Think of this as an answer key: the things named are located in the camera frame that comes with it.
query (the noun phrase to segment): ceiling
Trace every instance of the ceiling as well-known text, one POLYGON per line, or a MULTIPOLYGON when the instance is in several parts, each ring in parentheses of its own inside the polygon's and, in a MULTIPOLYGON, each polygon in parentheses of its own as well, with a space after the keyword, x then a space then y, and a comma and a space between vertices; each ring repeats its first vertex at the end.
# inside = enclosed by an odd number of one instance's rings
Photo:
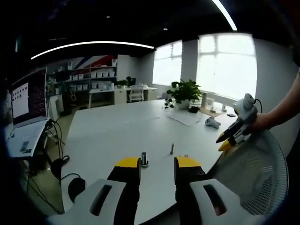
MULTIPOLYGON (((289 46, 289 34, 272 7, 263 0, 221 0, 238 32, 289 46)), ((84 41, 123 41, 158 47, 198 35, 232 32, 211 0, 29 0, 12 3, 14 28, 9 51, 19 64, 36 67, 79 56, 129 54, 143 56, 151 49, 112 44, 81 45, 38 53, 84 41), (15 37, 19 51, 15 55, 15 37)))

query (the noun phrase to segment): bright window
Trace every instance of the bright window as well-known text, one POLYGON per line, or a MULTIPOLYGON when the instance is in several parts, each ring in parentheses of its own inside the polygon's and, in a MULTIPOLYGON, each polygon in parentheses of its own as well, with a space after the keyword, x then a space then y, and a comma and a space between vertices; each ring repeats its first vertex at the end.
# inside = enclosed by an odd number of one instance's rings
POLYGON ((153 84, 170 86, 174 81, 180 81, 181 76, 182 41, 177 41, 159 47, 155 51, 153 84))
POLYGON ((255 98, 257 63, 249 34, 213 34, 199 37, 196 82, 201 90, 231 99, 255 98))

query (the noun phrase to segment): human arm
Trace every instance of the human arm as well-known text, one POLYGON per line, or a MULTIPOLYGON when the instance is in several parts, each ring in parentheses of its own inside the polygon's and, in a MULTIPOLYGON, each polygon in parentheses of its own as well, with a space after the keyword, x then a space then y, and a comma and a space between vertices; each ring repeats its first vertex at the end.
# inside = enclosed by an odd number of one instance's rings
POLYGON ((252 124, 252 132, 270 129, 280 125, 300 113, 300 69, 288 94, 269 113, 259 113, 252 124))

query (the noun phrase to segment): laptop screen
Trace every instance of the laptop screen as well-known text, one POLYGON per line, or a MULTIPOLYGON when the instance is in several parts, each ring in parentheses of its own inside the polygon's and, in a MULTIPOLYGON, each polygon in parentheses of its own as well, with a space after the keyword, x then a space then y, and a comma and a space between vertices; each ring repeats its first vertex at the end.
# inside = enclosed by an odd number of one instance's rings
POLYGON ((46 69, 27 75, 12 85, 12 111, 14 125, 35 118, 46 117, 45 106, 46 69))

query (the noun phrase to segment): led light strip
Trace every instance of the led light strip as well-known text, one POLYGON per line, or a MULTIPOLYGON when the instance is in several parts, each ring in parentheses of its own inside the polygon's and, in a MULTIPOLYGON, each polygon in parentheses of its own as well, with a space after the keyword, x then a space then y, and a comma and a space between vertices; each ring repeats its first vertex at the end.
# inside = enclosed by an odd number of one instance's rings
POLYGON ((31 59, 35 59, 38 56, 44 55, 46 53, 61 49, 61 48, 67 48, 67 47, 71 47, 71 46, 76 46, 76 45, 87 45, 87 44, 120 44, 120 45, 133 45, 133 46, 138 46, 138 47, 144 47, 144 48, 151 48, 153 49, 153 46, 149 46, 149 45, 141 45, 141 44, 136 44, 136 43, 130 43, 130 42, 121 42, 121 41, 88 41, 88 42, 79 42, 79 43, 74 43, 74 44, 69 44, 69 45, 63 45, 60 47, 56 47, 47 51, 44 51, 40 54, 37 54, 35 56, 33 56, 31 59))
POLYGON ((219 10, 221 11, 221 13, 223 14, 223 16, 226 18, 226 20, 228 21, 229 25, 231 26, 232 30, 238 30, 236 28, 236 26, 235 26, 232 18, 230 17, 229 13, 225 9, 225 7, 222 5, 222 3, 219 0, 212 0, 212 2, 219 8, 219 10))

